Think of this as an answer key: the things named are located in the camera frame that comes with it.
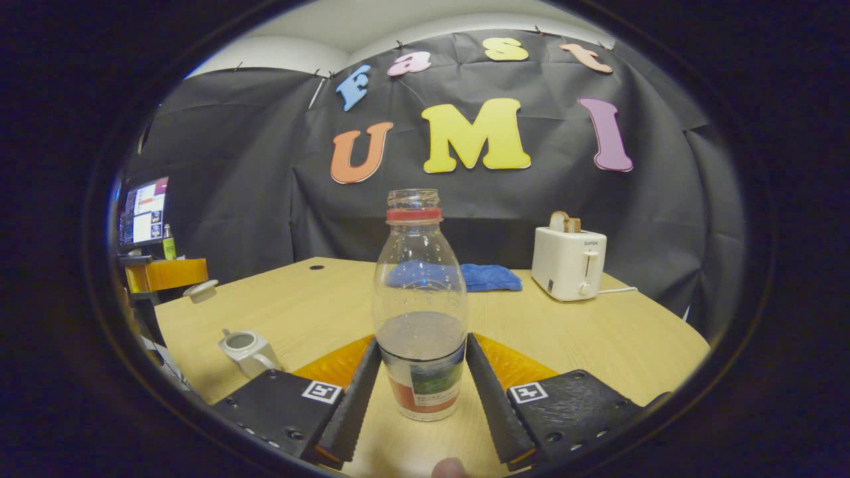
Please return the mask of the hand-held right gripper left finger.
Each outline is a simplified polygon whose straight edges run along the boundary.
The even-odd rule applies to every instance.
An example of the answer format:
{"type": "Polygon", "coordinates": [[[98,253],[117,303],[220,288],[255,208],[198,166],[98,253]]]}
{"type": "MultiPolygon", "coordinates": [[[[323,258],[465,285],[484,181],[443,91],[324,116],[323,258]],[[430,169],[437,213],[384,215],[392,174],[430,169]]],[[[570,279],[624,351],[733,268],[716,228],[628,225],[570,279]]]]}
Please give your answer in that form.
{"type": "Polygon", "coordinates": [[[353,459],[380,365],[370,334],[294,372],[263,372],[213,409],[273,450],[343,465],[353,459]]]}

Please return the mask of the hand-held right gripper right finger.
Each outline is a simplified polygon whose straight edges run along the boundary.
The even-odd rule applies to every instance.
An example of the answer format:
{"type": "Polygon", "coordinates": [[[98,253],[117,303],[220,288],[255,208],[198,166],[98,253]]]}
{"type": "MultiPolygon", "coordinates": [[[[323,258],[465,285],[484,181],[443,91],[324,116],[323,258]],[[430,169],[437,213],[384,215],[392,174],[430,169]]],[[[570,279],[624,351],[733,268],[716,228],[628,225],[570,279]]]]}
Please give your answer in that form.
{"type": "Polygon", "coordinates": [[[466,360],[498,459],[535,467],[602,447],[667,398],[641,406],[584,369],[559,373],[507,345],[470,333],[466,360]]]}

